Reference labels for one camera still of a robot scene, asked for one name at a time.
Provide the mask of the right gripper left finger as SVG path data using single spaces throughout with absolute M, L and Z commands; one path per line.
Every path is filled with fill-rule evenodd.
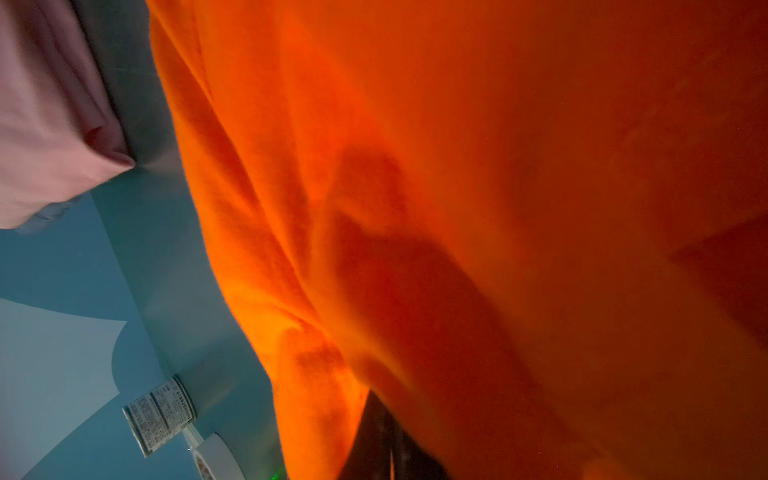
M 390 412 L 370 392 L 338 480 L 389 480 L 392 477 L 394 434 L 394 420 Z

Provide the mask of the orange t shirt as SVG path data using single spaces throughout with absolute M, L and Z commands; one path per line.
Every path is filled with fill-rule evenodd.
M 152 1 L 293 479 L 767 475 L 763 1 Z

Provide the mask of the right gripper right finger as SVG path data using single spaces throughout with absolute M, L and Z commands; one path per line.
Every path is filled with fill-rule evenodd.
M 399 424 L 394 430 L 392 461 L 395 480 L 450 479 L 444 467 L 422 450 Z

